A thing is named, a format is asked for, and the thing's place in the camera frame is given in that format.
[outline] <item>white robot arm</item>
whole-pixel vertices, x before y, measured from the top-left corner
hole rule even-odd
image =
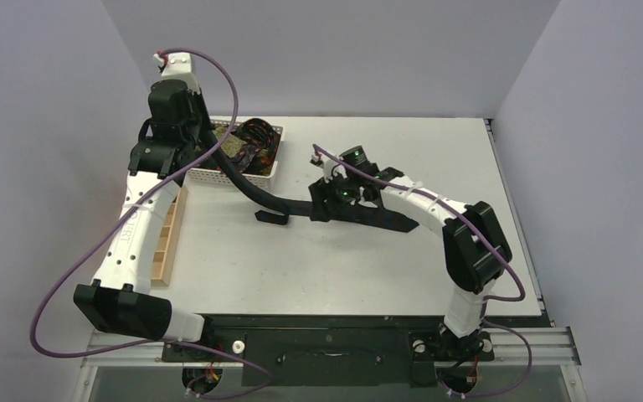
[[[470,221],[474,220],[476,226],[486,231],[483,234],[491,239],[496,249],[510,260],[511,251],[491,207],[486,203],[469,205],[445,198],[423,188],[422,183],[415,182],[392,167],[380,171],[375,163],[368,161],[362,147],[354,147],[340,154],[339,158],[375,178],[422,190],[435,198],[378,185],[348,173],[342,165],[331,159],[312,155],[311,163],[324,171],[324,177],[310,186],[312,200],[317,211],[322,211],[321,214],[338,205],[370,202],[417,221],[443,239],[447,270],[455,282],[450,309],[444,318],[445,327],[457,338],[476,334],[481,325],[485,296],[502,273],[502,267],[479,244],[476,236],[454,215],[441,208],[436,199],[441,199]]]
[[[193,149],[208,113],[203,113],[190,54],[170,54],[167,60],[155,55],[155,59],[160,62],[162,80],[152,85],[152,118],[145,121],[131,150],[121,216],[131,208],[136,211],[114,234],[91,285],[77,286],[74,300],[103,332],[197,342],[204,335],[202,316],[149,296],[154,252],[182,180],[166,184],[141,204],[134,203],[194,159]]]

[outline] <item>wooden tray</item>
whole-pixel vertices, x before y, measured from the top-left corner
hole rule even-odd
[[[181,187],[164,220],[157,251],[154,253],[152,286],[168,286],[171,282],[173,260],[176,257],[176,246],[178,244],[178,232],[181,231],[183,210],[186,208],[187,196],[188,190],[185,186]]]

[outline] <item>white tabletop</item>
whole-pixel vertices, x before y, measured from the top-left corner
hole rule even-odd
[[[339,153],[363,145],[392,166],[458,201],[488,202],[527,290],[519,303],[491,301],[489,315],[539,315],[517,228],[482,119],[266,117],[283,126],[274,193],[311,199],[322,172],[311,144]],[[423,227],[408,234],[292,216],[287,226],[255,220],[260,206],[237,189],[187,182],[189,195],[172,282],[152,289],[189,311],[218,314],[443,315],[453,283],[442,239]],[[509,275],[496,294],[516,295]]]

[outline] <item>white arm segment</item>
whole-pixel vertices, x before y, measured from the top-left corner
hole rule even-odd
[[[164,65],[164,59],[154,54],[154,60],[159,67]],[[201,93],[201,86],[196,79],[196,69],[193,65],[193,58],[189,53],[171,53],[168,55],[168,63],[162,71],[162,80],[181,80],[195,94]]]
[[[413,182],[408,176],[395,178],[391,180],[391,183],[400,184],[409,188],[421,185],[420,183]],[[418,189],[422,189],[426,193],[440,198],[460,214],[466,210],[464,203],[445,198],[427,188],[418,187]],[[442,236],[442,227],[445,226],[445,220],[455,217],[433,202],[432,199],[417,193],[411,193],[410,191],[386,187],[381,192],[381,199],[386,209],[400,212],[417,221],[419,224],[422,224],[440,237]],[[450,309],[445,314],[444,323],[458,338],[473,333],[479,327],[484,296],[489,294],[495,282],[496,281],[491,281],[487,283],[484,286],[484,290],[478,295],[471,291],[465,291],[459,286],[455,286],[452,298],[450,299]]]
[[[126,180],[125,203],[122,216],[150,188],[161,182],[156,173],[139,172]],[[125,284],[132,291],[149,294],[152,283],[152,263],[171,202],[178,194],[178,184],[170,182],[139,207],[115,233],[105,260],[93,280],[100,286],[122,290]],[[203,317],[172,306],[171,321],[165,339],[196,342],[203,332]]]

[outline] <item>white wall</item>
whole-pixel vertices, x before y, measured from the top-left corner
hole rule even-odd
[[[70,397],[80,362],[37,355],[28,325],[116,218],[146,99],[99,1],[0,1],[0,401]],[[81,350],[92,331],[75,283],[44,316],[39,337],[51,348]]]
[[[494,128],[590,400],[643,400],[643,2],[563,0]]]
[[[496,114],[558,0],[102,0],[148,83],[190,46],[235,79],[243,115]],[[210,110],[230,93],[199,65]]]

